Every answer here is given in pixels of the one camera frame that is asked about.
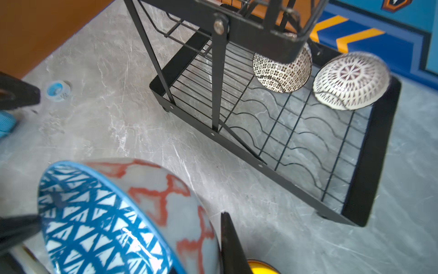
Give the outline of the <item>brown floral patterned bowl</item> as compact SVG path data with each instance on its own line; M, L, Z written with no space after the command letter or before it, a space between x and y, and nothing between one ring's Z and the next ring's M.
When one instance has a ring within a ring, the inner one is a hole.
M255 53L252 66L255 77L265 88L277 93L292 93L309 80L313 57L309 44L305 43L292 63L278 63Z

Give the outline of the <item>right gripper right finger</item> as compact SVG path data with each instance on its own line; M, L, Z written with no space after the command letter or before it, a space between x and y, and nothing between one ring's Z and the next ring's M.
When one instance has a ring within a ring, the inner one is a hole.
M252 274L228 212L221 213L221 259L224 274Z

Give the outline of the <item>blue triangle patterned bowl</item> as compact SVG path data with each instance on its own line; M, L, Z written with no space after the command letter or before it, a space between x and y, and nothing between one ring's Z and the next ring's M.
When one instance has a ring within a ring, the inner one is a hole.
M39 182L38 213L57 274L221 271L205 208L190 186L156 163L54 163Z

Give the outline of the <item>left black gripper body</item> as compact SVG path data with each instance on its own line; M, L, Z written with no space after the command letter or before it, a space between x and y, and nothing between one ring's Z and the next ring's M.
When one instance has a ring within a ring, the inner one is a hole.
M38 105L41 91L36 86L1 72L1 110Z

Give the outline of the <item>yellow bowl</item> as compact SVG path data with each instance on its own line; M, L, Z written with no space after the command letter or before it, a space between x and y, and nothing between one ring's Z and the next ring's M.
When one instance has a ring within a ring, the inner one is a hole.
M248 260L248 265L253 274L280 274L280 272L270 264L260 260Z

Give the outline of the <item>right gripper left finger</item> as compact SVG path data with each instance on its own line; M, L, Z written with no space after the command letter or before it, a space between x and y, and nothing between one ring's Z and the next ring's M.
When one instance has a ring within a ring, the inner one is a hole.
M1 218L1 255L41 231L39 215Z

